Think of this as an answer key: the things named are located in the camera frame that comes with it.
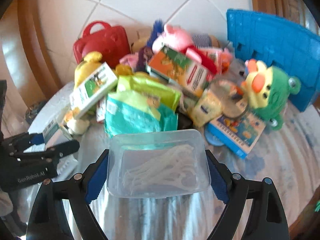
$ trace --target red cloth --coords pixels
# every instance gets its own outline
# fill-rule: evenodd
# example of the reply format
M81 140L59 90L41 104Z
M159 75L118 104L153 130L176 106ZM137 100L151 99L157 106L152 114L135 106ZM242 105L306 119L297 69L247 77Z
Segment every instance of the red cloth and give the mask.
M203 52L200 51L195 45L187 46L180 52L186 54L187 49L192 49L193 51L195 51L201 57L201 65L207 68L213 75L217 73L217 66L215 65L213 60L207 57L205 54L203 54Z

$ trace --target red case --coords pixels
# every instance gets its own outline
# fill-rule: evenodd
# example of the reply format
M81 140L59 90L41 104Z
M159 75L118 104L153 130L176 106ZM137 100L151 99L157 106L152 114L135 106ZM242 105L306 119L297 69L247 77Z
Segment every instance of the red case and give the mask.
M90 33L91 28L96 24L101 24L104 29ZM110 67L116 67L122 57L131 53L125 29L119 25L111 27L109 23L103 21L90 23L84 29L82 38L73 44L77 63L79 64L91 51L100 52L102 62L107 62Z

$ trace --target teal plastic package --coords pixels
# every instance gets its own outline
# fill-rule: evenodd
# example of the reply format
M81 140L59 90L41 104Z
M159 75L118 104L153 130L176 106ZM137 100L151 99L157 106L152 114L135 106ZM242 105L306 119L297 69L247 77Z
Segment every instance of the teal plastic package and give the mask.
M134 90L109 93L106 105L105 131L117 134L177 130L178 115L157 98Z

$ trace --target tiled floor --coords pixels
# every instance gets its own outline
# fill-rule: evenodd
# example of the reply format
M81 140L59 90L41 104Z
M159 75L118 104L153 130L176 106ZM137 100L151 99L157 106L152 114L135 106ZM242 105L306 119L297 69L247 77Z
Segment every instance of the tiled floor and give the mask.
M73 79L76 67L72 45L93 20L121 24L130 43L138 38L137 30L149 31L161 18L189 31L213 34L226 44L227 9L252 9L251 0L38 0L38 4L46 46L63 84Z

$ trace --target red suitcase handle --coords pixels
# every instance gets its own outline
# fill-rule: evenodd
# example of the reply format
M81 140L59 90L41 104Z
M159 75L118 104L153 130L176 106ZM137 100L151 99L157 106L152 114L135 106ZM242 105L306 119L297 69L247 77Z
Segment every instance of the red suitcase handle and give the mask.
M86 37L90 35L91 29L93 26L95 26L96 24L101 24L105 29L109 29L111 28L111 25L109 23L103 22L103 21L94 21L92 23L90 23L83 31L82 37Z

